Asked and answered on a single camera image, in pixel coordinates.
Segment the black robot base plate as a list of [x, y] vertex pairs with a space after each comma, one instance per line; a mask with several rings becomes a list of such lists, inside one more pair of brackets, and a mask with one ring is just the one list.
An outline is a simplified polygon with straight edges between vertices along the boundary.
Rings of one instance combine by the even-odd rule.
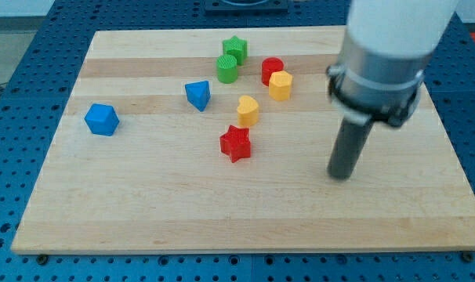
[[206, 13], [284, 13], [288, 11], [287, 0], [204, 0]]

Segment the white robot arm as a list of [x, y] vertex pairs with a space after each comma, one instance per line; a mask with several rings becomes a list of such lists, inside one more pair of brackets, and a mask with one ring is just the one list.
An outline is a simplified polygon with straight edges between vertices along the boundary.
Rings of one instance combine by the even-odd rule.
[[353, 0], [342, 48], [327, 69], [332, 104], [355, 125], [402, 126], [458, 0]]

